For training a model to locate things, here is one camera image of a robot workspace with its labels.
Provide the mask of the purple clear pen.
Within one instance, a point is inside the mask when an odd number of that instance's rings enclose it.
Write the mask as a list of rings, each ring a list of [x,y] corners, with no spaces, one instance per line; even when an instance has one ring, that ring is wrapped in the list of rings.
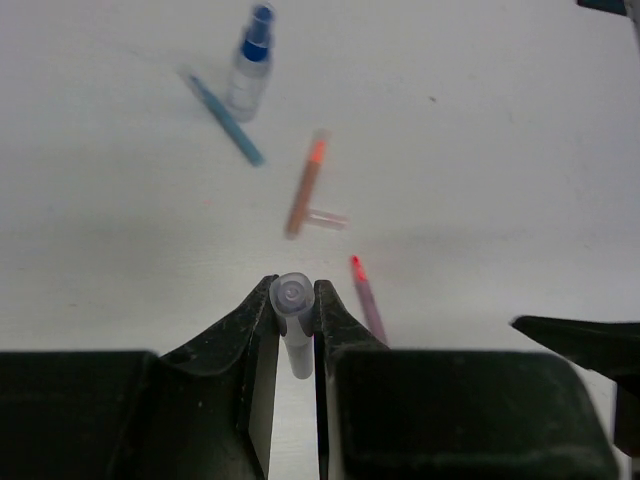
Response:
[[[293,375],[300,380],[313,372],[314,288],[300,272],[278,277],[270,286],[269,298],[276,315]]]

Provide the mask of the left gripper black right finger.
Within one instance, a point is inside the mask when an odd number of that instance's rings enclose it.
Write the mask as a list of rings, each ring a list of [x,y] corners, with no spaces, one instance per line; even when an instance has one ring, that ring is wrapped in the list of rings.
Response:
[[[580,376],[543,352],[392,349],[315,283],[323,479],[615,479]]]

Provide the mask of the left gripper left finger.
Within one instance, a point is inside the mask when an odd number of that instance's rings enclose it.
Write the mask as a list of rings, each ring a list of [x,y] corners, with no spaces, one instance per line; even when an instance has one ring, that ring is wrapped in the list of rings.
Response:
[[[264,479],[278,332],[271,277],[173,351],[1,355],[5,479]]]

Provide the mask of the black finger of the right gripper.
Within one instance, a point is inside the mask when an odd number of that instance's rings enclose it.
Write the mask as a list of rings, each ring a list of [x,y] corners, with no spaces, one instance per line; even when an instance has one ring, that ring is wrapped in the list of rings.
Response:
[[[520,316],[511,326],[583,369],[616,384],[614,445],[639,453],[639,324]]]

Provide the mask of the blue pen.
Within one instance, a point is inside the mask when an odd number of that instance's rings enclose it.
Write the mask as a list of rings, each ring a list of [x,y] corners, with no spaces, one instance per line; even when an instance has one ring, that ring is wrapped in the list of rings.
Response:
[[[179,75],[248,162],[254,167],[261,166],[265,162],[264,156],[231,116],[223,103],[193,73],[181,71]]]

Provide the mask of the orange pencil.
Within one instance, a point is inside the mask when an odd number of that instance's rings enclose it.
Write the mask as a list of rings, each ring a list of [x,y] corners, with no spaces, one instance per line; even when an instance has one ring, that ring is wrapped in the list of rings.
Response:
[[[329,138],[330,133],[324,129],[316,131],[313,135],[285,228],[285,234],[288,239],[294,239],[298,236],[307,217],[307,210],[324,162]]]

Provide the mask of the pink red pen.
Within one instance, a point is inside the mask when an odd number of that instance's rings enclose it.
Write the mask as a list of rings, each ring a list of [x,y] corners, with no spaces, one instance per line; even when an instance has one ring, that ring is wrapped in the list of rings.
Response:
[[[354,286],[360,301],[364,318],[369,331],[380,342],[387,344],[387,335],[377,307],[373,290],[358,256],[352,255],[350,259]]]

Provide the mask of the clear pen cap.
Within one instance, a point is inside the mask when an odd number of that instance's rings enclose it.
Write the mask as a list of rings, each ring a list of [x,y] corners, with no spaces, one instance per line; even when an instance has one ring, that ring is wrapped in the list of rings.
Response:
[[[315,226],[333,230],[343,230],[348,225],[348,219],[344,216],[314,209],[308,210],[306,222]]]

